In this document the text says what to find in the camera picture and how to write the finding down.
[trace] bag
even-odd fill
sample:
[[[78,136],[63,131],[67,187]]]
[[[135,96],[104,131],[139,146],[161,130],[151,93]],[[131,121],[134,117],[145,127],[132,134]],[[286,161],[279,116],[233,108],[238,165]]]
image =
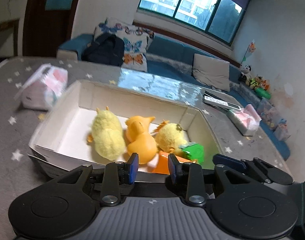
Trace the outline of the bag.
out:
[[[115,34],[103,33],[97,37],[82,54],[82,60],[121,66],[123,64],[125,44]]]

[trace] tree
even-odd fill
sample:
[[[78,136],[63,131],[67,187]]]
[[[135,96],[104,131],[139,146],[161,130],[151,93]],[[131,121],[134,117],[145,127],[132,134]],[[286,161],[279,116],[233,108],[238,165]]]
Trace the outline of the tree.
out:
[[[230,42],[235,26],[239,21],[240,12],[236,10],[232,0],[221,0],[209,32]]]

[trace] orange toy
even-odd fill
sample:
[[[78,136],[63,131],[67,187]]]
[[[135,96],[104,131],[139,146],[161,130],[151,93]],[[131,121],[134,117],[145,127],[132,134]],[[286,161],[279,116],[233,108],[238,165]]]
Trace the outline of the orange toy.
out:
[[[160,151],[159,152],[159,160],[158,164],[155,169],[152,171],[153,173],[160,173],[160,174],[170,174],[168,170],[168,156],[169,153]],[[190,163],[197,163],[197,160],[187,160],[182,157],[176,156],[177,160],[181,163],[190,162]]]
[[[126,137],[131,142],[127,147],[129,155],[138,153],[139,164],[151,161],[158,151],[155,139],[149,134],[149,125],[155,117],[133,116],[126,120]]]

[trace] cardboard box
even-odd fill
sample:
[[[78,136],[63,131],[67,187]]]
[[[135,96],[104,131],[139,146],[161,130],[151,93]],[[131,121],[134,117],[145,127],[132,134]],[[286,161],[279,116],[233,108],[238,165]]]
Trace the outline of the cardboard box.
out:
[[[221,153],[218,141],[201,111],[165,98],[140,93],[116,86],[76,81],[62,95],[55,107],[40,123],[31,137],[29,146],[35,161],[41,160],[52,165],[54,170],[72,170],[84,163],[91,163],[94,168],[103,168],[110,161],[102,158],[94,147],[87,142],[87,135],[96,116],[96,107],[116,114],[126,129],[125,121],[134,115],[155,116],[150,125],[154,130],[163,120],[180,123],[186,140],[203,145],[205,162],[203,168],[213,168],[212,156]],[[125,153],[116,161],[127,161]],[[157,164],[158,155],[147,165],[140,165],[137,181],[164,182],[164,175],[149,173]]]

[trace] yellow chick plush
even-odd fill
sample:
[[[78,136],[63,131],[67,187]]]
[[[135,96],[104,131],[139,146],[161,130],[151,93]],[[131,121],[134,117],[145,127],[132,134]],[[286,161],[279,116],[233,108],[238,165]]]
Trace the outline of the yellow chick plush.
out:
[[[96,109],[97,115],[91,127],[91,137],[95,142],[96,152],[108,159],[116,160],[125,152],[125,141],[123,138],[123,128],[109,108],[106,110]]]
[[[187,141],[183,138],[183,131],[180,124],[166,124],[160,129],[159,133],[157,133],[155,140],[164,152],[183,157],[182,150],[179,149],[179,146],[186,144]]]

